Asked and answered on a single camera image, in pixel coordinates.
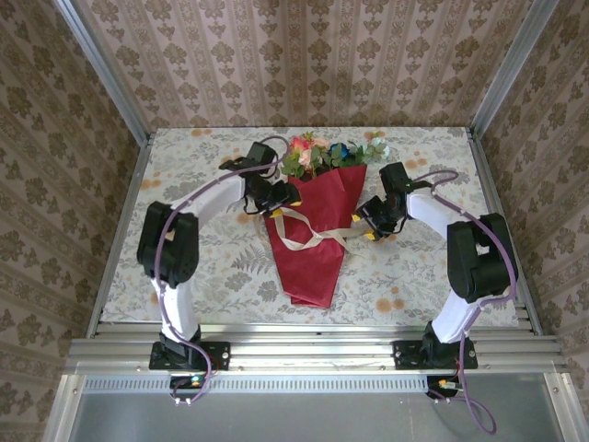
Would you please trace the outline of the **beige ribbon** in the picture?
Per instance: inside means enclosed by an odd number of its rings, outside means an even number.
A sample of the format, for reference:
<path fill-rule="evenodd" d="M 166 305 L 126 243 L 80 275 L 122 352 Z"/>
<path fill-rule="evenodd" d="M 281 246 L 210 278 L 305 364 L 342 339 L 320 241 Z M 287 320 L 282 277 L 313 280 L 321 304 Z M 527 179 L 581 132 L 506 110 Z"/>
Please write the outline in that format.
<path fill-rule="evenodd" d="M 310 250 L 318 247 L 322 242 L 326 240 L 336 241 L 344 250 L 349 252 L 353 256 L 363 257 L 362 253 L 354 251 L 348 244 L 347 239 L 358 238 L 364 235 L 364 231 L 360 228 L 335 228 L 328 229 L 321 232 L 317 232 L 312 226 L 309 219 L 293 209 L 282 208 L 277 210 L 277 215 L 272 215 L 273 224 L 276 229 L 277 236 L 282 244 L 290 251 L 302 251 Z M 302 222 L 308 232 L 311 234 L 311 238 L 305 242 L 299 242 L 292 239 L 288 239 L 285 233 L 285 218 L 292 218 L 296 221 Z"/>

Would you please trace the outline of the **peach artificial rose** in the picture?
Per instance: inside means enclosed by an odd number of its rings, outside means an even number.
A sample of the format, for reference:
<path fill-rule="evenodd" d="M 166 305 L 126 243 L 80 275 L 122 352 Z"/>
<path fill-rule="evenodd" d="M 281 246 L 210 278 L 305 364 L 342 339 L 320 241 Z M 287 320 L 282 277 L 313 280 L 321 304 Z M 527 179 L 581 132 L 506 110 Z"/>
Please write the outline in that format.
<path fill-rule="evenodd" d="M 304 174 L 316 177 L 323 165 L 322 152 L 319 147 L 311 147 L 299 154 L 299 165 L 303 168 Z"/>

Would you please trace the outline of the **artificial flower bunch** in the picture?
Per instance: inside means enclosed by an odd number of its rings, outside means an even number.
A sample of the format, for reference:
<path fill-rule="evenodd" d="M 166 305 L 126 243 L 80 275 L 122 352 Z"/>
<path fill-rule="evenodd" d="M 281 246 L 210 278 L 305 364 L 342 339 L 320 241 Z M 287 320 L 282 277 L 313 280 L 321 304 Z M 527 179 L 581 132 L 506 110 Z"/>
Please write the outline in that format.
<path fill-rule="evenodd" d="M 298 163 L 299 154 L 311 147 L 314 147 L 312 132 L 294 136 L 290 141 L 288 153 L 282 165 L 282 174 L 302 179 L 306 174 Z"/>

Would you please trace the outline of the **dark red wrapping paper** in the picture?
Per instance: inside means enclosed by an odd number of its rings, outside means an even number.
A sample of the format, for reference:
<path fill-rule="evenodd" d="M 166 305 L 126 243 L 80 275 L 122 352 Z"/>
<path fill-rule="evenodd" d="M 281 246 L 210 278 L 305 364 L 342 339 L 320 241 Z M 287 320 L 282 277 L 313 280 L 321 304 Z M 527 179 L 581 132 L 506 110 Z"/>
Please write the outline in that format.
<path fill-rule="evenodd" d="M 321 232 L 349 228 L 363 190 L 367 166 L 334 169 L 309 180 L 290 177 L 302 197 L 294 210 L 305 215 L 311 226 Z M 307 242 L 311 234 L 306 226 L 285 218 L 288 239 Z M 279 240 L 273 219 L 265 225 L 284 293 L 296 305 L 329 308 L 340 274 L 344 249 L 334 240 L 326 240 L 310 250 L 290 251 Z"/>

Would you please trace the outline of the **blue artificial rose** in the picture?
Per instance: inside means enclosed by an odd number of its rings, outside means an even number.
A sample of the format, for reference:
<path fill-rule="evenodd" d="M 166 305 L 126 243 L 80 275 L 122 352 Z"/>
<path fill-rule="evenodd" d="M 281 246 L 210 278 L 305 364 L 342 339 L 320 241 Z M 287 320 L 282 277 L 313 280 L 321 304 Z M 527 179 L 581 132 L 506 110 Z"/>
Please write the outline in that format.
<path fill-rule="evenodd" d="M 364 149 L 353 142 L 335 143 L 322 154 L 322 159 L 326 171 L 360 166 L 364 164 Z"/>

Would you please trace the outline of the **pale white artificial flower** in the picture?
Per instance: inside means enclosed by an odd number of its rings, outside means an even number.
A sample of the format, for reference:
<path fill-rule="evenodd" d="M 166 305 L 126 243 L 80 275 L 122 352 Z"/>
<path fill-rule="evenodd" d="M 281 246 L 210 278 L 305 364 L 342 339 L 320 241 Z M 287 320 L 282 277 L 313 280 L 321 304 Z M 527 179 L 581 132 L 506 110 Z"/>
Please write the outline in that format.
<path fill-rule="evenodd" d="M 357 162 L 371 164 L 387 159 L 390 154 L 390 147 L 383 132 L 366 132 L 364 141 L 360 144 L 352 143 L 350 152 Z"/>

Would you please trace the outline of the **floral print tablecloth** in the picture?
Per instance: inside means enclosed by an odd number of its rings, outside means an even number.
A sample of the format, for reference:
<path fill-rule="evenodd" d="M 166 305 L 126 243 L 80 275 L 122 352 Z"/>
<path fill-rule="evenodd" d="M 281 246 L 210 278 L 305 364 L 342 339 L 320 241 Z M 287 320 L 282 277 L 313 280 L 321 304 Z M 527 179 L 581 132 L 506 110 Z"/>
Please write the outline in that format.
<path fill-rule="evenodd" d="M 256 141 L 268 139 L 283 151 L 286 140 L 302 133 L 300 127 L 157 131 L 102 320 L 160 318 L 156 291 L 136 259 L 150 203 L 170 204 L 194 192 L 219 174 L 223 162 L 245 155 Z M 454 170 L 456 180 L 443 185 L 441 194 L 473 215 L 488 212 L 463 127 L 317 128 L 314 135 L 356 144 L 375 137 L 387 144 L 387 161 L 402 162 L 411 177 L 438 180 L 443 170 Z M 199 252 L 191 292 L 194 312 L 203 324 L 423 327 L 441 310 L 450 288 L 445 241 L 416 221 L 378 242 L 352 239 L 329 308 L 292 303 L 282 289 L 263 219 L 242 204 L 204 226 Z"/>

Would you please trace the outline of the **small black controller board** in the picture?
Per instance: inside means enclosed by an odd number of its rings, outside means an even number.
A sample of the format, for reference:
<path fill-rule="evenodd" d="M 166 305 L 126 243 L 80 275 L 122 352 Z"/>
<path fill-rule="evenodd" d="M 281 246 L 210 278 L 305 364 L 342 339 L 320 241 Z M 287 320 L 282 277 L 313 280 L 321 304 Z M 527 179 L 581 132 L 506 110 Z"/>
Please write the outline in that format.
<path fill-rule="evenodd" d="M 463 386 L 454 378 L 442 376 L 428 376 L 426 378 L 426 395 L 434 400 L 446 400 L 454 398 L 458 393 L 463 392 Z"/>
<path fill-rule="evenodd" d="M 169 381 L 169 393 L 176 403 L 195 401 L 203 391 L 206 376 L 204 374 L 173 376 Z"/>

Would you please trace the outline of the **grey metal panel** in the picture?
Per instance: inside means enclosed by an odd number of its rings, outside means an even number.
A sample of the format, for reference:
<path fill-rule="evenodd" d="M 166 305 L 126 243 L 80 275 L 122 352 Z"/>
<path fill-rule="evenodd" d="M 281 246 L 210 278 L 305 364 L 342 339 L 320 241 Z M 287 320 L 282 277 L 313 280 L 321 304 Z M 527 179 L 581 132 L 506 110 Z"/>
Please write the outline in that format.
<path fill-rule="evenodd" d="M 589 442 L 564 373 L 468 376 L 472 400 L 422 393 L 170 393 L 83 391 L 62 378 L 42 442 Z"/>

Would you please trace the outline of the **aluminium table side rail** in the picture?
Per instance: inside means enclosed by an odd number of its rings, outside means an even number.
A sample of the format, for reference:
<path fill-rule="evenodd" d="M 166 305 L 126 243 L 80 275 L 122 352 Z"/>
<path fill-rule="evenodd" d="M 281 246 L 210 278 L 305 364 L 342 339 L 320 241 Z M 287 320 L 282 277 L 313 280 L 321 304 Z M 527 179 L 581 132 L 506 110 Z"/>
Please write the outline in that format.
<path fill-rule="evenodd" d="M 497 191 L 494 179 L 492 177 L 491 168 L 485 156 L 482 143 L 473 129 L 466 127 L 465 131 L 468 137 L 471 154 L 473 156 L 473 160 L 477 168 L 479 182 L 485 198 L 485 202 L 491 212 L 497 212 L 501 214 L 504 218 L 507 218 L 507 215 L 503 210 L 500 195 Z M 530 331 L 535 335 L 542 336 L 545 333 L 540 324 L 540 320 L 534 305 L 534 300 L 532 298 L 531 292 L 527 284 L 527 280 L 525 278 L 525 272 L 522 268 L 521 261 L 516 250 L 513 235 L 511 229 L 509 227 L 507 227 L 507 229 L 508 234 L 510 236 L 510 240 L 512 241 L 514 251 L 514 262 L 518 271 L 518 280 L 516 285 L 516 293 L 514 295 L 514 304 L 516 308 L 522 308 L 525 310 L 526 316 L 524 322 L 527 322 L 529 324 Z"/>
<path fill-rule="evenodd" d="M 135 163 L 132 178 L 121 210 L 121 217 L 117 225 L 113 242 L 110 247 L 110 254 L 98 289 L 95 306 L 93 307 L 92 315 L 87 327 L 87 339 L 93 339 L 96 336 L 102 311 L 108 300 L 114 274 L 121 256 L 121 249 L 126 238 L 129 223 L 133 215 L 134 205 L 137 195 L 140 191 L 144 172 L 150 157 L 153 141 L 154 136 L 151 134 L 148 136 L 145 143 L 141 146 L 137 161 Z"/>

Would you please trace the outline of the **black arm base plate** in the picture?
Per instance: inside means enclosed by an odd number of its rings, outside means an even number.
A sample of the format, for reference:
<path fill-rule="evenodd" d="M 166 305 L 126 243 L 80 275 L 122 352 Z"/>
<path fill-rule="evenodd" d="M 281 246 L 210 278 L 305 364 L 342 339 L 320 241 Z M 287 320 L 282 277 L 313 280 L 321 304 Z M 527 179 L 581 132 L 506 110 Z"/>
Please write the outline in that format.
<path fill-rule="evenodd" d="M 434 343 L 427 347 L 422 341 L 395 341 L 392 343 L 395 368 L 456 369 L 459 362 L 460 342 Z"/>
<path fill-rule="evenodd" d="M 200 347 L 208 355 L 212 371 L 229 369 L 231 358 L 229 342 L 201 342 Z M 207 370 L 207 362 L 201 352 L 175 342 L 172 342 L 171 346 L 155 342 L 151 349 L 148 366 L 152 370 Z"/>

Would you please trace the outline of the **aluminium extrusion rail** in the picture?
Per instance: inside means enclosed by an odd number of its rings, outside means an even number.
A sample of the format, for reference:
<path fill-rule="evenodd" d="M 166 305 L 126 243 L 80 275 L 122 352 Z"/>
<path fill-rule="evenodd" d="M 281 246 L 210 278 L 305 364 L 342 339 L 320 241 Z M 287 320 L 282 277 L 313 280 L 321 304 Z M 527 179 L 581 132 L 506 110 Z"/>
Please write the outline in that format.
<path fill-rule="evenodd" d="M 67 374 L 145 374 L 159 332 L 156 323 L 101 323 L 88 339 L 72 342 Z M 421 327 L 203 324 L 206 341 L 230 344 L 233 374 L 388 374 L 395 368 L 393 343 L 419 340 Z M 477 329 L 470 334 L 479 372 L 562 372 L 566 361 L 553 336 L 531 326 Z"/>

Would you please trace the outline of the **aluminium frame post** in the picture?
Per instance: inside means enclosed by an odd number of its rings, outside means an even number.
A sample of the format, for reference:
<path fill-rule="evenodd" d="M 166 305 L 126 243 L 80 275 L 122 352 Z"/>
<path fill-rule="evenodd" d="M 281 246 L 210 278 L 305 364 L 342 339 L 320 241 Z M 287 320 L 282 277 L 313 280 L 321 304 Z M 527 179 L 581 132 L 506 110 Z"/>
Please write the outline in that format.
<path fill-rule="evenodd" d="M 53 1 L 119 111 L 135 142 L 144 148 L 148 144 L 151 132 L 133 103 L 130 89 L 119 78 L 114 62 L 109 60 L 106 50 L 98 41 L 97 34 L 91 29 L 88 19 L 76 4 L 76 0 Z"/>
<path fill-rule="evenodd" d="M 558 3 L 559 0 L 534 0 L 531 4 L 474 116 L 470 125 L 473 134 L 483 136 L 491 125 Z"/>

